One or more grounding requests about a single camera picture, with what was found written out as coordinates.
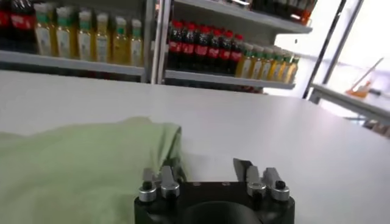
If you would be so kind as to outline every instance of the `red label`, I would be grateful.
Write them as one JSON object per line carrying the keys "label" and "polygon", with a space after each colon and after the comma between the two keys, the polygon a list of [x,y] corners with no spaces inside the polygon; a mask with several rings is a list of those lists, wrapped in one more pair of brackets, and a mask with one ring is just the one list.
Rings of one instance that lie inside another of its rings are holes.
{"label": "red label", "polygon": [[169,51],[180,52],[182,51],[182,44],[174,41],[169,42]]}
{"label": "red label", "polygon": [[210,48],[208,50],[208,56],[210,58],[217,58],[218,57],[218,53],[219,53],[219,49],[218,48]]}
{"label": "red label", "polygon": [[202,55],[202,56],[206,55],[207,54],[207,46],[197,45],[196,49],[195,49],[195,53],[198,55]]}
{"label": "red label", "polygon": [[230,58],[230,51],[224,49],[219,50],[219,57],[228,60]]}
{"label": "red label", "polygon": [[35,16],[22,16],[22,15],[11,15],[12,25],[17,29],[31,30],[34,29]]}
{"label": "red label", "polygon": [[0,11],[0,26],[8,26],[10,24],[10,13]]}
{"label": "red label", "polygon": [[193,44],[183,44],[183,53],[184,54],[194,53],[194,45]]}
{"label": "red label", "polygon": [[230,55],[230,59],[232,59],[233,61],[239,61],[241,59],[241,53],[232,52],[232,54]]}

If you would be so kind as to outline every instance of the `green cloth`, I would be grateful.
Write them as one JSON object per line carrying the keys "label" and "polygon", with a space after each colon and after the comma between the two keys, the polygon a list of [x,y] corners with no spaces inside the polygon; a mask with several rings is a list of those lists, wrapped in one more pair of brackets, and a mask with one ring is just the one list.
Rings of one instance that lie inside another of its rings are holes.
{"label": "green cloth", "polygon": [[143,169],[177,163],[180,135],[144,117],[0,135],[0,223],[134,223]]}

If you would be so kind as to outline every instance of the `beverage bottle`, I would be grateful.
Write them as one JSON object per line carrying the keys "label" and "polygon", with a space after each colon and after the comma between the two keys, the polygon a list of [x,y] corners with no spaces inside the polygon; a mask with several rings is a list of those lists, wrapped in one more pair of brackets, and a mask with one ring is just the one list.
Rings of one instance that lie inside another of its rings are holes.
{"label": "beverage bottle", "polygon": [[207,51],[207,66],[209,71],[217,72],[216,60],[219,55],[219,37],[221,36],[221,31],[215,29],[213,34],[213,38],[210,40],[210,45]]}
{"label": "beverage bottle", "polygon": [[259,45],[255,45],[253,48],[252,67],[249,69],[249,78],[257,79],[260,69],[263,67],[262,57],[264,48]]}
{"label": "beverage bottle", "polygon": [[228,64],[230,53],[232,50],[233,32],[228,30],[224,33],[224,37],[219,42],[219,54],[217,58],[217,68],[221,73],[228,73]]}
{"label": "beverage bottle", "polygon": [[138,19],[132,20],[132,39],[130,41],[130,65],[143,66],[143,41],[141,38],[141,26],[142,23]]}
{"label": "beverage bottle", "polygon": [[63,58],[77,58],[77,32],[73,25],[73,8],[57,8],[58,55]]}
{"label": "beverage bottle", "polygon": [[235,74],[237,70],[237,64],[241,59],[243,51],[243,36],[236,34],[232,40],[232,53],[229,58],[229,74]]}
{"label": "beverage bottle", "polygon": [[291,56],[292,55],[289,52],[285,52],[285,56],[283,57],[283,64],[278,74],[279,82],[285,82],[285,80],[287,79],[288,69],[291,65]]}
{"label": "beverage bottle", "polygon": [[182,56],[180,60],[180,67],[183,69],[194,69],[194,31],[194,24],[189,24],[187,28],[187,33],[183,38]]}
{"label": "beverage bottle", "polygon": [[39,54],[45,56],[58,56],[57,37],[55,36],[54,24],[55,4],[39,3],[34,4],[37,24],[35,34],[37,35]]}
{"label": "beverage bottle", "polygon": [[249,71],[252,67],[252,51],[253,45],[244,43],[244,55],[241,57],[237,65],[236,76],[237,78],[249,78]]}
{"label": "beverage bottle", "polygon": [[274,60],[274,50],[272,48],[266,47],[264,49],[263,54],[263,67],[260,69],[260,79],[261,80],[268,80],[268,74],[271,70],[272,63]]}
{"label": "beverage bottle", "polygon": [[79,13],[80,29],[78,37],[80,60],[95,61],[95,32],[92,28],[91,18],[91,11],[84,10]]}
{"label": "beverage bottle", "polygon": [[11,0],[0,0],[0,38],[12,38]]}
{"label": "beverage bottle", "polygon": [[206,26],[203,26],[200,30],[198,44],[195,46],[195,68],[200,71],[206,70],[206,57],[208,51],[208,33],[209,29]]}
{"label": "beverage bottle", "polygon": [[274,51],[274,61],[272,62],[271,68],[268,72],[267,80],[268,81],[277,81],[278,80],[278,74],[280,72],[280,68],[283,64],[283,53],[275,49]]}
{"label": "beverage bottle", "polygon": [[116,21],[116,32],[113,37],[113,62],[116,64],[128,64],[129,61],[129,37],[126,32],[126,20],[117,16],[115,18]]}
{"label": "beverage bottle", "polygon": [[179,58],[182,51],[182,23],[173,21],[173,28],[169,38],[168,67],[178,68]]}
{"label": "beverage bottle", "polygon": [[111,33],[108,30],[108,15],[100,13],[97,15],[96,32],[96,61],[111,62]]}
{"label": "beverage bottle", "polygon": [[11,21],[15,40],[35,44],[35,10],[30,0],[12,0]]}

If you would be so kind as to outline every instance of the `store shelf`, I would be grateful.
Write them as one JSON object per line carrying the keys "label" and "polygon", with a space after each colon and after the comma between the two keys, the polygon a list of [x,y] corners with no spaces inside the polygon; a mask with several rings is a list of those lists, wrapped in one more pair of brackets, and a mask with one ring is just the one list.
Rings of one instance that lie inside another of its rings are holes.
{"label": "store shelf", "polygon": [[165,78],[277,89],[293,89],[295,87],[295,84],[284,84],[280,82],[269,82],[254,79],[240,79],[222,75],[200,74],[174,70],[167,70],[165,72]]}
{"label": "store shelf", "polygon": [[110,72],[125,75],[143,75],[144,68],[108,63],[72,60],[67,58],[47,57],[35,54],[0,51],[0,62],[38,65],[65,69],[78,69],[96,72]]}
{"label": "store shelf", "polygon": [[275,28],[278,33],[310,33],[313,30],[311,27],[303,26],[301,24],[264,13],[240,9],[232,5],[227,5],[223,2],[216,2],[212,0],[175,0],[175,2],[255,21],[256,23]]}

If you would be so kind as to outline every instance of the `white table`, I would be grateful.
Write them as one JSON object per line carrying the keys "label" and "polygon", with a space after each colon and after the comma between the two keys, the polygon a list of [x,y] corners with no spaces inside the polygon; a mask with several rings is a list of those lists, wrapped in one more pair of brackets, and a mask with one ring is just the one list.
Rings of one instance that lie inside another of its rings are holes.
{"label": "white table", "polygon": [[383,125],[390,125],[390,99],[373,94],[368,94],[362,99],[339,93],[326,85],[312,84],[311,87],[313,87],[313,92],[310,101],[313,103],[318,103],[319,99],[325,99],[365,117],[380,121]]}
{"label": "white table", "polygon": [[232,158],[278,168],[296,223],[388,223],[390,141],[302,99],[0,71],[0,131],[148,116],[183,127],[193,181],[234,181]]}

